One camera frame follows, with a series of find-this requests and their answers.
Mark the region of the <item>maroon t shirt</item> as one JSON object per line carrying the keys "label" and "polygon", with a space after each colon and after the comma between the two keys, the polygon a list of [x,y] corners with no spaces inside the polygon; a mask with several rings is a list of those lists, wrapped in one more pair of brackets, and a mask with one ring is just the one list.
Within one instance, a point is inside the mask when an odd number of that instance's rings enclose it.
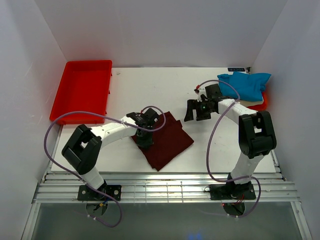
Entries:
{"label": "maroon t shirt", "polygon": [[157,171],[194,143],[194,140],[183,130],[180,120],[176,120],[169,111],[164,115],[166,123],[163,128],[152,134],[153,144],[146,148],[139,147],[149,165]]}

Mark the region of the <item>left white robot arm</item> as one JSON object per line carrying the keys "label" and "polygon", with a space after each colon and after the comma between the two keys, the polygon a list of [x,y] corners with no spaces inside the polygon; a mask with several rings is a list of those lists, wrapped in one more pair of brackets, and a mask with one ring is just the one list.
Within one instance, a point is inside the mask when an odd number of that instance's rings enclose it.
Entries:
{"label": "left white robot arm", "polygon": [[95,127],[81,124],[76,127],[61,154],[78,175],[90,185],[88,193],[100,200],[106,195],[107,183],[96,168],[100,150],[127,137],[136,137],[140,148],[153,145],[153,132],[160,119],[152,108],[143,113],[131,112],[118,121]]}

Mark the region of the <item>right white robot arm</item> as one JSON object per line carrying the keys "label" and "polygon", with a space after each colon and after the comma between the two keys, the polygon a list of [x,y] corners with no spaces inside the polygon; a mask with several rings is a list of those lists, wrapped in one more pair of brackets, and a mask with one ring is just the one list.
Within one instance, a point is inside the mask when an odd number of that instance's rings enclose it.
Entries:
{"label": "right white robot arm", "polygon": [[196,99],[187,101],[185,122],[211,119],[212,113],[227,117],[238,126],[240,155],[226,180],[211,184],[207,192],[211,200],[254,200],[253,173],[260,161],[276,148],[277,140],[268,111],[243,106],[239,99],[223,96],[215,83],[195,88]]}

